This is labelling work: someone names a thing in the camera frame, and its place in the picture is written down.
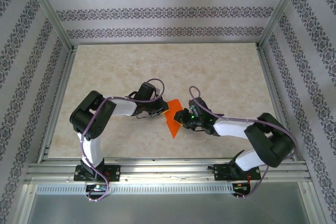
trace orange plastic piece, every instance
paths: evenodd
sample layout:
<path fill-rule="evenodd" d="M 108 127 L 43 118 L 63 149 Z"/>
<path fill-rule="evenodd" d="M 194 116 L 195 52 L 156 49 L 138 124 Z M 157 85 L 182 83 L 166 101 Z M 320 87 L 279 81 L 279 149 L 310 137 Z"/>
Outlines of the orange plastic piece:
<path fill-rule="evenodd" d="M 181 125 L 174 120 L 174 115 L 177 111 L 183 110 L 182 105 L 178 99 L 168 102 L 169 110 L 164 113 L 168 128 L 172 133 L 173 138 L 176 137 Z"/>

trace wall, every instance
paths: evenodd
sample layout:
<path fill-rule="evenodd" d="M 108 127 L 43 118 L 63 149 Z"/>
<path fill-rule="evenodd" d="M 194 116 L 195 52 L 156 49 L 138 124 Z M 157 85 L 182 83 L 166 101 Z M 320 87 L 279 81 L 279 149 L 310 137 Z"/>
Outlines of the wall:
<path fill-rule="evenodd" d="M 291 0 L 264 51 L 328 223 L 336 222 L 335 31 L 335 0 Z"/>
<path fill-rule="evenodd" d="M 0 31 L 0 223 L 10 223 L 68 53 L 37 0 L 0 0 Z"/>
<path fill-rule="evenodd" d="M 50 0 L 73 44 L 257 42 L 279 0 Z"/>

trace enclosure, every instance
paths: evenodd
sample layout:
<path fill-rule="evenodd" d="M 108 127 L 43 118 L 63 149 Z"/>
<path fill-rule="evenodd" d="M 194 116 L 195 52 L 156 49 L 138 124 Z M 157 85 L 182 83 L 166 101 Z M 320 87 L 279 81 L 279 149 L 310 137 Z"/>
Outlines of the enclosure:
<path fill-rule="evenodd" d="M 0 223 L 336 222 L 335 21 L 335 0 L 0 0 Z M 68 118 L 148 78 L 183 107 L 196 85 L 217 113 L 273 114 L 299 154 L 236 200 L 207 167 L 248 141 L 118 119 L 102 147 L 120 181 L 88 203 Z"/>

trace cable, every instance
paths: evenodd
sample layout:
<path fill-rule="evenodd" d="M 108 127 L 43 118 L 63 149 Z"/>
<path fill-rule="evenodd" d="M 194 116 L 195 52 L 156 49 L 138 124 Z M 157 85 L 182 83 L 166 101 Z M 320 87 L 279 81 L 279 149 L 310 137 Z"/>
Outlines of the cable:
<path fill-rule="evenodd" d="M 112 99 L 120 99 L 120 100 L 127 100 L 127 101 L 131 101 L 131 102 L 144 102 L 144 103 L 146 103 L 146 102 L 154 102 L 154 101 L 156 101 L 157 99 L 160 99 L 160 98 L 162 97 L 163 93 L 164 93 L 164 89 L 165 89 L 165 88 L 164 88 L 164 83 L 163 83 L 162 80 L 157 79 L 157 78 L 152 78 L 152 79 L 148 80 L 147 82 L 154 81 L 154 80 L 155 80 L 155 81 L 159 81 L 159 82 L 161 82 L 161 84 L 162 84 L 162 92 L 161 92 L 156 98 L 151 99 L 151 100 L 147 100 L 147 101 L 141 101 L 141 100 L 135 100 L 135 99 L 130 99 L 130 98 L 126 98 L 126 97 L 107 97 L 107 98 L 105 98 L 105 99 L 101 102 L 101 104 L 98 106 L 98 108 L 97 108 L 95 114 L 93 115 L 93 117 L 91 118 L 89 124 L 86 126 L 85 130 L 83 131 L 82 136 L 81 136 L 81 139 L 80 139 L 80 149 L 81 149 L 81 151 L 82 151 L 82 158 L 85 159 L 85 161 L 87 162 L 87 164 L 89 165 L 89 167 L 90 167 L 92 170 L 94 170 L 100 177 L 102 177 L 102 178 L 104 179 L 105 183 L 106 183 L 106 191 L 105 191 L 105 193 L 104 193 L 102 196 L 100 196 L 99 198 L 97 198 L 97 199 L 92 199 L 92 198 L 90 198 L 90 193 L 89 193 L 89 194 L 88 194 L 88 199 L 89 199 L 89 201 L 96 201 L 96 202 L 97 202 L 97 201 L 99 201 L 99 200 L 101 200 L 101 199 L 104 199 L 104 198 L 107 196 L 107 194 L 109 193 L 110 183 L 109 183 L 108 179 L 107 179 L 103 174 L 101 174 L 101 173 L 100 173 L 100 172 L 93 166 L 93 164 L 89 161 L 89 159 L 87 158 L 87 156 L 86 156 L 86 154 L 85 154 L 85 151 L 84 151 L 84 144 L 83 144 L 83 143 L 84 143 L 84 138 L 85 138 L 86 134 L 88 133 L 88 131 L 89 131 L 89 129 L 91 128 L 91 126 L 93 125 L 94 120 L 96 119 L 97 115 L 99 114 L 101 108 L 103 107 L 103 105 L 104 105 L 108 100 L 112 100 Z"/>
<path fill-rule="evenodd" d="M 190 87 L 189 87 L 189 94 L 191 95 L 191 97 L 192 97 L 192 99 L 194 100 L 194 102 L 195 102 L 199 107 L 201 107 L 204 111 L 208 112 L 209 114 L 213 115 L 214 117 L 219 118 L 219 119 L 224 119 L 224 120 L 226 120 L 226 121 L 241 122 L 241 123 L 261 123 L 261 124 L 264 124 L 264 125 L 267 125 L 267 126 L 271 126 L 271 127 L 275 128 L 275 129 L 277 129 L 277 130 L 279 130 L 279 131 L 284 132 L 284 133 L 285 133 L 287 136 L 289 136 L 289 138 L 294 142 L 294 145 L 295 145 L 294 151 L 293 151 L 293 153 L 292 153 L 290 156 L 288 156 L 288 157 L 293 157 L 293 156 L 296 154 L 296 152 L 298 151 L 299 148 L 298 148 L 298 142 L 297 142 L 297 140 L 296 140 L 295 137 L 294 137 L 289 131 L 287 131 L 286 129 L 284 129 L 284 128 L 282 128 L 282 127 L 279 127 L 279 126 L 277 126 L 277 125 L 275 125 L 275 124 L 272 124 L 272 123 L 269 123 L 269 122 L 265 122 L 265 121 L 261 121 L 261 120 L 256 120 L 256 119 L 228 118 L 228 117 L 225 117 L 225 116 L 219 116 L 219 115 L 213 113 L 212 111 L 210 111 L 209 109 L 207 109 L 206 107 L 204 107 L 203 105 L 201 105 L 201 104 L 196 100 L 196 98 L 194 97 L 194 95 L 193 95 L 193 93 L 192 93 L 192 89 L 196 89 L 196 90 L 197 90 L 197 92 L 198 92 L 198 97 L 201 96 L 201 92 L 200 92 L 200 90 L 199 90 L 197 87 L 195 87 L 195 86 L 190 86 Z M 245 198 L 249 197 L 250 195 L 252 195 L 252 194 L 258 189 L 258 187 L 260 186 L 261 182 L 264 180 L 264 178 L 265 178 L 265 176 L 266 176 L 266 174 L 267 174 L 267 172 L 268 172 L 268 168 L 269 168 L 269 166 L 266 167 L 263 176 L 262 176 L 261 179 L 258 181 L 258 183 L 256 184 L 256 186 L 252 189 L 252 191 L 251 191 L 248 195 L 246 195 L 245 197 L 240 197 L 240 198 L 245 199 Z"/>

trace perforated metal strip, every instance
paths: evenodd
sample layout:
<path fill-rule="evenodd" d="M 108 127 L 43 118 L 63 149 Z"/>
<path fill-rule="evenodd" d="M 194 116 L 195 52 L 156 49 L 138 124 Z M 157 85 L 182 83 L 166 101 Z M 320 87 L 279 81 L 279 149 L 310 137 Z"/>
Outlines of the perforated metal strip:
<path fill-rule="evenodd" d="M 86 185 L 39 185 L 37 195 L 81 195 Z M 111 185 L 115 195 L 136 194 L 226 194 L 233 192 L 231 183 L 221 184 L 148 184 Z"/>

